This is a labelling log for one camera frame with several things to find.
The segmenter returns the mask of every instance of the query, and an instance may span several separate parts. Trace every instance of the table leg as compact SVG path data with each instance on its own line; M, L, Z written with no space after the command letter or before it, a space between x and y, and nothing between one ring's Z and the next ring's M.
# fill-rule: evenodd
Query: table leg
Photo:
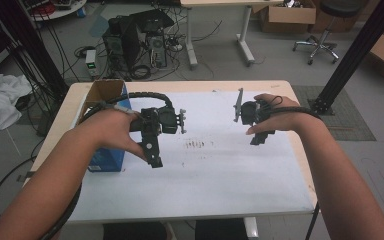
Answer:
M255 62L254 56L252 55L251 50L249 50L249 47L245 42L245 36L246 36L246 32L248 30L249 17L251 15L251 7L252 6L246 6L245 14L244 14L244 22L242 25L242 32L241 32L241 34L236 34L236 37L238 38L239 46L241 47L241 49L244 52L245 57L247 59L247 66L248 67L251 66L251 64Z
M195 50L192 45L192 22L190 19L192 8L188 8L186 12L186 50L188 51L189 64L191 70L196 68L198 61L196 60Z

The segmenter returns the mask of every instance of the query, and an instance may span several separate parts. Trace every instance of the black pole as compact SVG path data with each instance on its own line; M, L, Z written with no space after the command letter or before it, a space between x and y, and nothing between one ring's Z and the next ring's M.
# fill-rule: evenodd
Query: black pole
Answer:
M360 33L348 49L329 82L317 97L311 108L318 113L325 113L335 101L339 92L354 74L366 54L372 49L384 32L384 0L381 0L366 21Z

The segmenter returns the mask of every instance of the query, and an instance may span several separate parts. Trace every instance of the computer tower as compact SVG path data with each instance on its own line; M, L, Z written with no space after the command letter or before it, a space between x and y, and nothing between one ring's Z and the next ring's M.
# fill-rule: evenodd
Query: computer tower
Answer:
M148 34L147 42L149 44L151 66L156 68L167 67L167 57L163 33Z
M109 66L116 71L130 71L136 64L140 43L136 24L129 16L108 20L109 28L102 35Z
M109 68L115 71L127 70L121 35L111 34L110 29L107 29L102 35L102 40L104 41L105 50L107 51Z

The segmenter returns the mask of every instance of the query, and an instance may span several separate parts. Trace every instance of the floor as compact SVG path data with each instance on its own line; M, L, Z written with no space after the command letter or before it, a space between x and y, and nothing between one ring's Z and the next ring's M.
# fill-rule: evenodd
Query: floor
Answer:
M113 15L124 14L126 7L113 1L106 5L88 3L87 16L77 18L75 15L45 23L40 30L50 55L61 71L61 57L56 44L46 26L53 26L64 48L70 64L76 60L73 52L78 47L95 46L100 41L96 32L98 18L107 19ZM287 80L292 85L325 86L338 63L333 65L327 54L318 54L313 65L307 65L310 49L301 47L292 51L294 41L308 37L305 34L271 34L260 30L259 21L253 16L249 23L247 43L256 58L256 64L247 67L242 53L236 46L235 33L241 28L243 7L225 6L212 9L196 8L194 11L193 36L207 36L194 42L199 66L191 71L185 51L178 55L180 65L172 72L171 64L167 70L153 73L155 81L192 81L192 80ZM364 22L358 22L347 33L329 36L330 41L338 44L337 53L344 56ZM180 33L185 33L184 21L180 24ZM90 81L87 69L79 61L73 66L79 81ZM19 76L21 71L11 59L0 65L0 74ZM67 82L76 81L74 74L68 71ZM384 79L363 61L351 77L345 90L363 116L377 141L340 141L340 145L353 160L362 176L366 179L374 195L384 210ZM30 125L14 124L0 131L0 180L31 155L40 149L43 138L36 135ZM25 174L31 163L15 171L0 188L0 212L22 187L17 181L19 175ZM304 239L311 216L293 215L258 217L260 239ZM194 221L171 222L179 240L194 239ZM60 239L102 239L103 228L99 224L66 225ZM329 239L323 219L318 218L312 239Z

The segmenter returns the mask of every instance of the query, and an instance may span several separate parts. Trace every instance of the floor mat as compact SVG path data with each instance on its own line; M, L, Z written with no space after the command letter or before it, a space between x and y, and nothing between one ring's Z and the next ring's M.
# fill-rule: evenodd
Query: floor mat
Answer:
M309 108L324 86L292 86L300 104ZM333 115L322 115L332 136L339 141L376 141L372 131L358 112L347 92L342 90L332 104Z

